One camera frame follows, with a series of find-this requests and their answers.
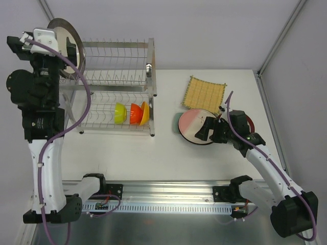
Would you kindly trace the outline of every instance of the white wall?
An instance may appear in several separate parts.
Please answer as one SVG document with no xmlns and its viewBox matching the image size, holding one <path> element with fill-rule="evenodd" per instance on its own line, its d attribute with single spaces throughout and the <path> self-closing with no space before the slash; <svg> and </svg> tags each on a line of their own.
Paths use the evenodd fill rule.
<svg viewBox="0 0 327 245">
<path fill-rule="evenodd" d="M 308 1 L 264 73 L 264 86 L 294 180 L 319 198 L 327 243 L 327 1 Z"/>
<path fill-rule="evenodd" d="M 30 65 L 20 61 L 6 42 L 8 35 L 20 36 L 48 22 L 36 0 L 16 0 L 1 1 L 0 23 L 0 238 L 1 244 L 13 244 L 33 191 L 33 173 L 21 111 L 10 101 L 6 80 L 14 70 L 30 70 Z"/>
<path fill-rule="evenodd" d="M 48 0 L 81 38 L 154 37 L 159 69 L 259 69 L 298 0 Z"/>
</svg>

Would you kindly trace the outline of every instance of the plate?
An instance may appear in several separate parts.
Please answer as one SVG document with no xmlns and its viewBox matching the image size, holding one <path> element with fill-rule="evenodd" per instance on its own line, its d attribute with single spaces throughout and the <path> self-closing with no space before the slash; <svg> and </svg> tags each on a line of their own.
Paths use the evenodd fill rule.
<svg viewBox="0 0 327 245">
<path fill-rule="evenodd" d="M 57 35 L 59 51 L 65 57 L 67 57 L 67 49 L 66 49 L 66 39 L 69 38 L 69 41 L 73 44 L 76 44 L 76 57 L 77 57 L 77 68 L 82 73 L 85 70 L 85 52 L 83 42 L 78 35 L 75 28 L 65 19 L 55 18 L 50 21 L 48 24 L 49 29 L 53 29 Z M 60 74 L 67 79 L 76 79 L 77 74 L 74 70 L 67 66 L 65 70 L 61 70 Z"/>
</svg>

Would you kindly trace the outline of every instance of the black clamp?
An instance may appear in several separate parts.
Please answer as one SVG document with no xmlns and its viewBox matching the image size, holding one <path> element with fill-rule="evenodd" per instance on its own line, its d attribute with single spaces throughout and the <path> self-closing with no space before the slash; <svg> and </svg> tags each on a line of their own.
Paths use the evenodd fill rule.
<svg viewBox="0 0 327 245">
<path fill-rule="evenodd" d="M 246 199 L 241 196 L 239 186 L 248 180 L 252 178 L 243 175 L 230 180 L 229 186 L 213 186 L 214 202 L 245 203 Z"/>
</svg>

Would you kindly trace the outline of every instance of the dish rack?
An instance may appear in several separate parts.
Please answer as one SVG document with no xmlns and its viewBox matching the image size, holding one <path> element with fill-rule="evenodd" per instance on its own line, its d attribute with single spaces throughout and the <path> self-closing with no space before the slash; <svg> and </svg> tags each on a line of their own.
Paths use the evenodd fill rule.
<svg viewBox="0 0 327 245">
<path fill-rule="evenodd" d="M 119 42 L 118 40 L 83 41 L 85 55 L 84 76 L 91 90 L 91 108 L 77 127 L 80 133 L 96 130 L 109 133 L 147 134 L 154 136 L 153 97 L 157 96 L 154 39 L 148 42 Z M 61 78 L 60 91 L 69 119 L 76 122 L 86 106 L 84 86 L 73 76 Z M 132 103 L 149 104 L 150 118 L 142 126 L 130 125 Z M 125 105 L 127 120 L 114 124 L 116 103 Z"/>
</svg>

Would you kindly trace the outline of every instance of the bowl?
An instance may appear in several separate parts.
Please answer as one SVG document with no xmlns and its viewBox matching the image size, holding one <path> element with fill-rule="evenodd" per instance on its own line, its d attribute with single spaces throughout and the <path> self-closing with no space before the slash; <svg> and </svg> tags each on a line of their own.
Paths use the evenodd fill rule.
<svg viewBox="0 0 327 245">
<path fill-rule="evenodd" d="M 150 118 L 150 109 L 148 103 L 144 101 L 141 105 L 141 109 L 143 110 L 143 116 L 139 125 L 144 125 Z"/>
<path fill-rule="evenodd" d="M 126 118 L 127 118 L 126 107 L 121 103 L 116 103 L 114 109 L 114 123 L 122 124 L 124 121 L 126 121 Z"/>
<path fill-rule="evenodd" d="M 143 110 L 137 104 L 131 104 L 131 114 L 129 116 L 130 124 L 140 124 L 143 117 Z"/>
</svg>

